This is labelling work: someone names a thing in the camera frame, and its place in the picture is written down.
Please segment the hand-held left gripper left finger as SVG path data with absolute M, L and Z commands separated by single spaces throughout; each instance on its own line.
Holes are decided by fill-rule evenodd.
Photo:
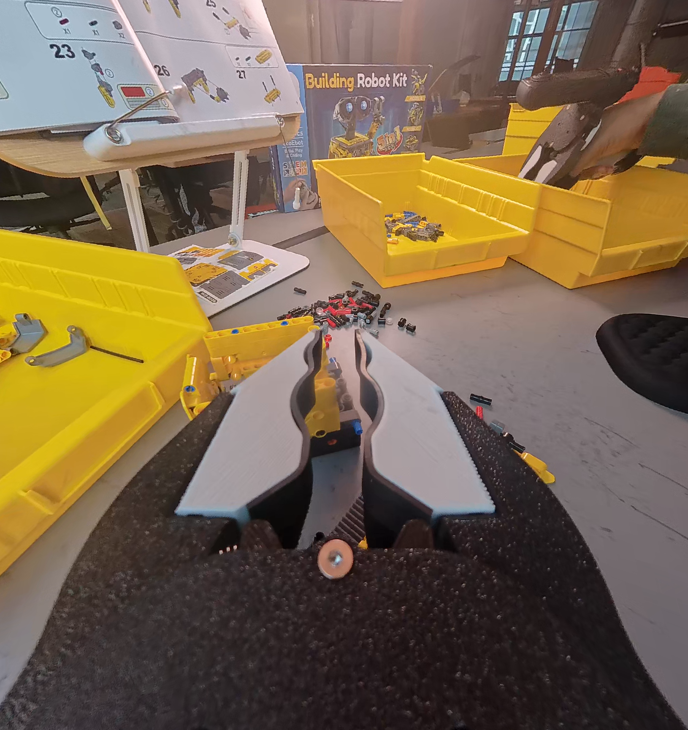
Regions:
M 311 437 L 321 332 L 308 332 L 234 392 L 175 509 L 177 516 L 268 521 L 298 543 L 312 497 Z

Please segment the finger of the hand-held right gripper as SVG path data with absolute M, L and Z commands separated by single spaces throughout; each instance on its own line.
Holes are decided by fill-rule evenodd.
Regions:
M 562 108 L 535 142 L 518 177 L 570 189 L 577 182 L 572 170 L 591 133 L 591 107 Z

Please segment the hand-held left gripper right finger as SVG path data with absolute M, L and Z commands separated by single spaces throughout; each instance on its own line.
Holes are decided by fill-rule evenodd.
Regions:
M 394 543 L 403 526 L 493 515 L 495 503 L 443 399 L 444 391 L 382 342 L 354 336 L 363 440 L 368 543 Z

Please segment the yellow black lego model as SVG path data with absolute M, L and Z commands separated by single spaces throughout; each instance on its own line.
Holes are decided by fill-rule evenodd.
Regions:
M 190 420 L 221 392 L 249 378 L 317 326 L 323 337 L 321 368 L 315 376 L 315 404 L 305 418 L 311 435 L 311 455 L 319 457 L 358 448 L 363 427 L 342 368 L 329 354 L 330 324 L 317 324 L 310 315 L 284 318 L 206 333 L 208 354 L 188 355 L 181 389 L 181 404 Z

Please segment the small yellow lego subassembly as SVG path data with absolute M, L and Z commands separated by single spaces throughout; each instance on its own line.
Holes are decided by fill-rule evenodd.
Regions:
M 549 471 L 546 463 L 536 456 L 532 455 L 526 448 L 515 440 L 513 434 L 509 432 L 506 426 L 498 421 L 489 423 L 489 427 L 522 461 L 524 461 L 537 474 L 537 476 L 547 485 L 553 485 L 556 478 Z

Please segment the pile of small lego pins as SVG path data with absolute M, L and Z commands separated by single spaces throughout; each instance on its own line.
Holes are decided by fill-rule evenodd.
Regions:
M 303 302 L 278 315 L 276 320 L 280 324 L 289 324 L 294 319 L 309 317 L 313 325 L 321 329 L 325 344 L 331 342 L 334 332 L 349 329 L 364 329 L 373 336 L 380 336 L 386 327 L 395 326 L 400 332 L 411 336 L 416 334 L 413 321 L 394 315 L 391 302 L 353 281 L 348 290 Z

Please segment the grey lego piece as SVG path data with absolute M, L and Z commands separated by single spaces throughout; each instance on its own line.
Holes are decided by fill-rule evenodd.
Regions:
M 39 319 L 30 318 L 26 313 L 17 313 L 13 321 L 16 337 L 11 344 L 12 354 L 24 354 L 32 351 L 47 335 L 47 331 Z

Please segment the person's right hand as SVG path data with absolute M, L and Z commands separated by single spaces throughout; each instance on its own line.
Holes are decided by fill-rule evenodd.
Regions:
M 577 179 L 612 175 L 618 161 L 637 151 L 665 92 L 608 107 L 570 174 Z

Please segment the paned window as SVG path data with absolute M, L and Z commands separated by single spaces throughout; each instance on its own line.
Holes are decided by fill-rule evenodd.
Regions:
M 599 5 L 598 2 L 557 2 L 558 17 L 552 32 L 549 1 L 514 2 L 498 82 L 518 83 L 532 75 L 542 46 L 547 47 L 544 68 L 577 68 Z

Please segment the large yellow storage bin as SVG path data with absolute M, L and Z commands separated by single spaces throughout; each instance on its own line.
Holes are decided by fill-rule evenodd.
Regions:
M 0 576 L 178 400 L 210 330 L 173 258 L 0 230 Z

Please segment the blue robot kit box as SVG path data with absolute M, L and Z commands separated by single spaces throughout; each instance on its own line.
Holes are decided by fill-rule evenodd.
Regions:
M 290 141 L 269 149 L 277 209 L 320 207 L 315 160 L 418 152 L 430 65 L 288 63 L 303 105 Z

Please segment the printed instruction sheet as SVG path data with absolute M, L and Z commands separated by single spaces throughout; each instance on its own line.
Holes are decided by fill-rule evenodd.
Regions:
M 278 268 L 278 262 L 239 248 L 190 246 L 171 256 L 183 267 L 198 297 L 216 304 Z

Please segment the yellow bin with small parts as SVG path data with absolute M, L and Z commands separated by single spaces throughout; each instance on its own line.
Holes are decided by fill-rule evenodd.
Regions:
M 316 160 L 323 222 L 381 287 L 502 267 L 526 250 L 542 186 L 423 153 Z M 437 242 L 389 239 L 385 217 L 411 211 Z

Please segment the black textured pad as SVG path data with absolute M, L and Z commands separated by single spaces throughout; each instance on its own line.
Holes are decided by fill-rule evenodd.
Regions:
M 688 317 L 615 315 L 598 328 L 596 343 L 627 387 L 688 415 Z

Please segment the white book stand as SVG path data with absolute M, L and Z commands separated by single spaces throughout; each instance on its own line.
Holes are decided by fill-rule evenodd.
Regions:
M 18 133 L 0 136 L 0 159 L 21 169 L 56 178 L 80 178 L 117 171 L 137 251 L 151 243 L 140 198 L 138 169 L 163 165 L 182 167 L 234 153 L 233 206 L 228 248 L 257 252 L 277 263 L 273 272 L 256 278 L 220 301 L 202 299 L 205 315 L 213 316 L 304 271 L 309 259 L 299 253 L 243 239 L 248 180 L 248 152 L 260 145 L 288 141 L 297 132 L 301 112 L 263 114 L 230 121 L 154 123 L 130 121 L 134 109 L 87 136 L 79 133 Z

